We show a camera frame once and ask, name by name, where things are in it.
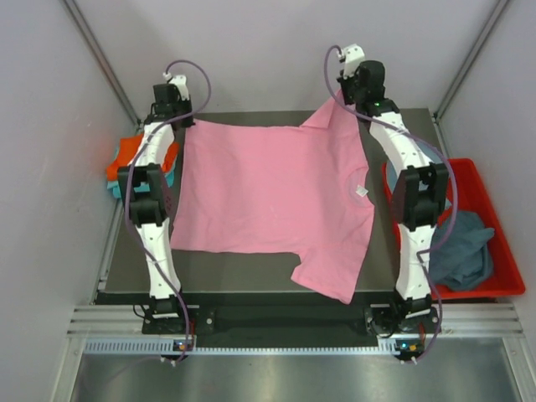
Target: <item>red plastic bin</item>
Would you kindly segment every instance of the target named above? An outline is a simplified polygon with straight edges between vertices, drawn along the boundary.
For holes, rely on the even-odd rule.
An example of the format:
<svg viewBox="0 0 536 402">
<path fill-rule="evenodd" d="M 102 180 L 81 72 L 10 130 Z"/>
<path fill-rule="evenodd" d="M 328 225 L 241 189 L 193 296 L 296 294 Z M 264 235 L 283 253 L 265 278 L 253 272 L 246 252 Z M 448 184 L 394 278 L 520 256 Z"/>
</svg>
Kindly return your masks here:
<svg viewBox="0 0 536 402">
<path fill-rule="evenodd" d="M 449 159 L 456 177 L 458 187 L 458 209 L 476 212 L 486 227 L 494 228 L 495 235 L 487 243 L 493 259 L 493 275 L 472 291 L 452 291 L 448 287 L 439 285 L 437 290 L 444 299 L 467 299 L 478 297 L 500 297 L 522 295 L 525 292 L 523 278 L 519 274 L 518 266 L 513 258 L 512 251 L 499 224 L 495 210 L 487 195 L 484 184 L 480 179 L 477 167 L 471 159 Z M 387 199 L 391 200 L 391 192 L 387 184 L 386 167 L 382 167 L 384 177 L 384 191 Z M 452 187 L 449 180 L 447 197 L 452 200 Z M 440 217 L 440 224 L 451 214 L 451 208 Z M 400 246 L 398 225 L 394 222 L 394 234 Z"/>
</svg>

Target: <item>gray cloth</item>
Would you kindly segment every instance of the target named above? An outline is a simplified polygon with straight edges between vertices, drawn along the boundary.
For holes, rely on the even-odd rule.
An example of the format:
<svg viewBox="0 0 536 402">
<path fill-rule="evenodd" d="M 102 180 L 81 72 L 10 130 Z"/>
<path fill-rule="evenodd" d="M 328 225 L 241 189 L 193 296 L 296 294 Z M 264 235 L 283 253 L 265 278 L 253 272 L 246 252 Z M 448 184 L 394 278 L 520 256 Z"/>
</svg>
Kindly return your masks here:
<svg viewBox="0 0 536 402">
<path fill-rule="evenodd" d="M 432 245 L 445 235 L 450 219 L 435 230 Z M 487 242 L 494 235 L 495 229 L 486 228 L 477 214 L 459 211 L 451 236 L 430 255 L 430 278 L 453 291 L 476 288 L 493 273 Z"/>
<path fill-rule="evenodd" d="M 429 157 L 433 163 L 441 163 L 441 160 L 436 155 L 435 152 L 433 152 L 431 149 L 429 149 L 424 144 L 419 144 L 420 149 L 422 149 L 422 152 Z M 394 186 L 396 185 L 396 181 L 398 180 L 398 176 L 396 175 L 396 171 L 394 170 L 393 163 L 391 161 L 387 162 L 387 169 L 385 172 L 385 176 L 387 177 L 387 185 L 389 186 L 389 191 L 391 194 L 393 193 Z M 426 184 L 421 183 L 419 185 L 419 190 L 426 190 L 428 186 Z M 451 202 L 447 199 L 445 201 L 445 209 L 449 209 L 451 207 Z"/>
</svg>

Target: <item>t-shirt sleeve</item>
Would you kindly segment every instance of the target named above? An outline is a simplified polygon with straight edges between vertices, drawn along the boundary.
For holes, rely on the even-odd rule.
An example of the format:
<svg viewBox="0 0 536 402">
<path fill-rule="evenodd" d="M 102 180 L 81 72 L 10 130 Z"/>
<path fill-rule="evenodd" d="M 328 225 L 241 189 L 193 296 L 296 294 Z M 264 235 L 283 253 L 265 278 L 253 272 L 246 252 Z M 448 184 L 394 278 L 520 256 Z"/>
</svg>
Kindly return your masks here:
<svg viewBox="0 0 536 402">
<path fill-rule="evenodd" d="M 348 241 L 338 245 L 317 246 L 298 252 L 301 264 L 292 273 L 292 280 L 349 304 L 368 244 Z"/>
</svg>

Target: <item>orange cloth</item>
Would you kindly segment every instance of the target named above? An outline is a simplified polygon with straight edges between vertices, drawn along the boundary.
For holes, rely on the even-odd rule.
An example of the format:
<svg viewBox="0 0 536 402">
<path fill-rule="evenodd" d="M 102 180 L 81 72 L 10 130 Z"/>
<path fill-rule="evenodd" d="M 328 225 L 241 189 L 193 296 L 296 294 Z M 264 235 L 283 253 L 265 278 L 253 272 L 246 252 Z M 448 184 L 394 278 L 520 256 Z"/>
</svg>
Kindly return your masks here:
<svg viewBox="0 0 536 402">
<path fill-rule="evenodd" d="M 117 153 L 116 160 L 106 168 L 106 177 L 109 182 L 115 182 L 117 180 L 117 170 L 124 166 L 128 166 L 130 161 L 136 156 L 137 149 L 142 143 L 143 133 L 134 137 L 122 138 L 119 141 L 119 152 Z M 178 155 L 178 143 L 174 142 L 167 150 L 162 170 L 164 173 L 168 173 L 173 167 L 173 162 Z"/>
</svg>

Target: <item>folded clothes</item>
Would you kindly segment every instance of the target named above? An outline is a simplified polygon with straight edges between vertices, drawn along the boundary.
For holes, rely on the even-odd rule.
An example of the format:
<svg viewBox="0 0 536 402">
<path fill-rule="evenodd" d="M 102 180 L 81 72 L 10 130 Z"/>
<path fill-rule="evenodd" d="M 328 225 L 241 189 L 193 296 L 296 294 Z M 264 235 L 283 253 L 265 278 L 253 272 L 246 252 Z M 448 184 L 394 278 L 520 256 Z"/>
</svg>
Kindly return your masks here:
<svg viewBox="0 0 536 402">
<path fill-rule="evenodd" d="M 420 149 L 422 149 L 422 152 L 429 157 L 433 163 L 441 163 L 441 160 L 436 155 L 435 152 L 433 152 L 428 146 L 425 144 L 419 144 Z M 391 194 L 394 191 L 394 186 L 396 185 L 396 181 L 398 180 L 398 176 L 396 175 L 396 171 L 394 170 L 393 163 L 391 161 L 387 162 L 387 168 L 385 171 L 385 176 L 387 177 L 387 185 L 389 186 L 389 191 Z M 419 190 L 426 190 L 428 186 L 426 184 L 421 183 L 419 185 Z M 451 202 L 447 199 L 445 201 L 445 209 L 449 209 L 451 207 Z"/>
<path fill-rule="evenodd" d="M 119 153 L 119 147 L 116 148 L 116 155 L 114 156 L 115 159 L 117 159 L 117 154 Z M 164 173 L 164 177 L 166 178 L 166 183 L 168 187 L 173 186 L 173 182 L 175 181 L 175 165 L 177 163 L 177 155 L 175 155 L 175 158 L 172 160 L 171 168 L 167 173 Z M 111 195 L 114 198 L 121 198 L 121 189 L 119 188 L 119 182 L 117 180 L 108 181 L 106 184 L 106 189 L 111 191 Z M 136 193 L 144 193 L 146 191 L 149 191 L 149 185 L 144 183 L 138 187 L 134 188 L 134 191 Z"/>
<path fill-rule="evenodd" d="M 134 137 L 121 138 L 119 140 L 119 150 L 116 151 L 114 162 L 112 162 L 110 166 L 106 168 L 106 178 L 109 182 L 116 181 L 117 170 L 119 168 L 128 166 L 131 160 L 136 156 L 137 149 L 142 143 L 142 139 L 143 133 Z M 162 171 L 164 173 L 169 173 L 172 171 L 172 167 L 175 159 L 177 159 L 177 155 L 178 143 L 174 142 L 169 146 L 166 157 L 164 158 L 164 163 L 162 164 Z"/>
<path fill-rule="evenodd" d="M 449 217 L 435 230 L 432 245 L 445 235 L 450 221 Z M 450 237 L 440 249 L 430 254 L 430 278 L 453 291 L 476 288 L 493 273 L 487 242 L 494 235 L 495 229 L 486 228 L 477 214 L 458 211 Z"/>
<path fill-rule="evenodd" d="M 355 116 L 331 98 L 299 127 L 196 121 L 170 245 L 293 252 L 294 282 L 349 303 L 374 220 L 368 170 Z"/>
</svg>

